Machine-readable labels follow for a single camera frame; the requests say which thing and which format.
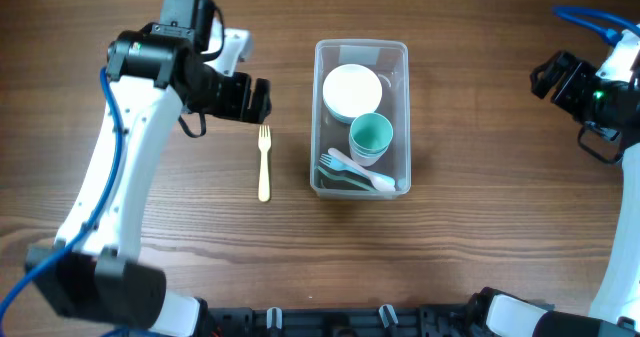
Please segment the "yellow plastic fork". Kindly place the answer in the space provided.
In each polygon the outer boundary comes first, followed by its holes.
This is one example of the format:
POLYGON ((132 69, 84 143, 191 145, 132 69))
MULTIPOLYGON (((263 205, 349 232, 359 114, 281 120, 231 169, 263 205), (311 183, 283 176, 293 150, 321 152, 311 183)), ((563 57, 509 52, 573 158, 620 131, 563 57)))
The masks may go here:
POLYGON ((267 202, 271 197, 270 175, 269 175, 269 151, 271 149, 271 132, 268 125, 261 125, 259 128, 258 148, 260 151, 260 171, 258 182, 258 199, 267 202))

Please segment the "light blue plastic fork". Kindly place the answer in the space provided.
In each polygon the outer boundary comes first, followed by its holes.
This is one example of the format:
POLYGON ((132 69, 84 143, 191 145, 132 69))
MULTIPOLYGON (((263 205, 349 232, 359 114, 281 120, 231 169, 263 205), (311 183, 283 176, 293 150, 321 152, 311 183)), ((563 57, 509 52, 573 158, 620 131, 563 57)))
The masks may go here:
POLYGON ((329 167, 330 169, 336 170, 336 171, 348 171, 348 172, 352 172, 356 175, 359 175, 361 177, 366 177, 368 178, 370 175, 372 176, 377 176, 379 178, 381 178, 382 180, 384 180, 385 182, 387 182, 390 185, 395 185, 396 181, 387 175, 384 174, 380 174, 377 172, 371 172, 371 171, 367 171, 365 172, 362 168, 358 169, 358 168, 354 168, 344 162, 342 162, 341 160, 339 160, 338 158, 331 156, 329 154, 322 154, 320 159, 319 159, 320 163, 329 167))

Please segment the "light green plastic fork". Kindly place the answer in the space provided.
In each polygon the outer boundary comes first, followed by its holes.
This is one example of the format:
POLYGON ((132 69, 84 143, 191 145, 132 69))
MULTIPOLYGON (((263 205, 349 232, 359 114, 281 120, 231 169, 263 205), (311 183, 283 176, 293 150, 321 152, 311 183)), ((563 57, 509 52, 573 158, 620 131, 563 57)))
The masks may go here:
POLYGON ((359 182, 359 181, 351 179, 349 177, 332 174, 332 173, 328 172, 326 169, 324 169, 323 167, 316 166, 316 170, 319 171, 324 177, 326 177, 329 180, 332 180, 334 182, 348 184, 348 185, 350 185, 352 187, 357 187, 359 189, 362 189, 362 190, 365 190, 365 191, 369 191, 369 192, 377 192, 377 190, 375 188, 373 188, 372 186, 370 186, 369 184, 365 184, 365 183, 359 182))

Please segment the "green plastic cup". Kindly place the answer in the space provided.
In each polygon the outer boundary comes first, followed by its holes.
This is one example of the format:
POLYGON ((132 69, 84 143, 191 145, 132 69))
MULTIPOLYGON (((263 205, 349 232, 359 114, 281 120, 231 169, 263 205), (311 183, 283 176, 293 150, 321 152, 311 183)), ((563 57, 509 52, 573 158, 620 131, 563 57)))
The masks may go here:
POLYGON ((376 153, 388 148, 393 137, 391 122, 379 113, 366 113, 357 117, 349 130, 349 144, 361 152, 376 153))

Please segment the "blue plastic cup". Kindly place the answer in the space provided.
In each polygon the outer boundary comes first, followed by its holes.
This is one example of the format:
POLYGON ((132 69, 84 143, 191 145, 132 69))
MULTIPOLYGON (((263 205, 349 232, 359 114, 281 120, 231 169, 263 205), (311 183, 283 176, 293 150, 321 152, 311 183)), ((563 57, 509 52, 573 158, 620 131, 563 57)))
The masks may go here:
POLYGON ((352 145, 349 148, 351 159, 363 167, 374 165, 387 152, 387 148, 376 153, 361 152, 352 145))

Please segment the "white plastic spoon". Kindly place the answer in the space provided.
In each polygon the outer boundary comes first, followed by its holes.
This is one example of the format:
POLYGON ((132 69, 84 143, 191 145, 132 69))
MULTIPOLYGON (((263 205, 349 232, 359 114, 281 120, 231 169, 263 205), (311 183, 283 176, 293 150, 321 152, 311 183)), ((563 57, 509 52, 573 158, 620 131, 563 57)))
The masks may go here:
POLYGON ((365 169, 364 167, 360 166, 355 161, 353 161, 351 158, 347 157, 345 154, 337 150, 336 148, 329 148, 328 154, 332 156, 334 159, 337 159, 343 164, 348 165, 351 168, 355 169, 356 171, 359 171, 360 173, 364 174, 370 180, 373 187, 378 191, 392 192, 395 190, 395 185, 391 184, 387 179, 382 178, 380 174, 377 174, 375 172, 371 172, 365 169))

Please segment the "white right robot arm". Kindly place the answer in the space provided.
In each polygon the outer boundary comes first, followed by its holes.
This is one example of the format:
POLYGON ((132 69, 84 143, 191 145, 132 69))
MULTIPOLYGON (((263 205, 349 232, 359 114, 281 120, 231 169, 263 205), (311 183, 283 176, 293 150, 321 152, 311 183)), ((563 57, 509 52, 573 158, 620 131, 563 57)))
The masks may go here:
POLYGON ((542 307, 497 289, 474 295, 470 325, 495 336, 636 336, 639 333, 639 26, 608 34, 613 45, 595 67, 566 51, 532 75, 532 90, 549 96, 579 124, 616 143, 601 162, 620 168, 618 215, 603 276, 585 314, 542 307))

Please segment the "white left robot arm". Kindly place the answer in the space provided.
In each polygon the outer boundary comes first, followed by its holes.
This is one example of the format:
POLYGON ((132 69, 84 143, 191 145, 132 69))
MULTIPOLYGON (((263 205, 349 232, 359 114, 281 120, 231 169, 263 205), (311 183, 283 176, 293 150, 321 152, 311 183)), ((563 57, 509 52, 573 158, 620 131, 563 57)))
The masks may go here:
POLYGON ((160 336, 217 336, 208 304, 167 288, 139 262, 144 208, 159 157, 185 114, 261 124, 270 84, 238 72, 250 37, 232 48, 213 0, 164 0, 157 21, 122 32, 100 71, 106 100, 75 204, 53 245, 33 246, 25 281, 65 318, 160 336))

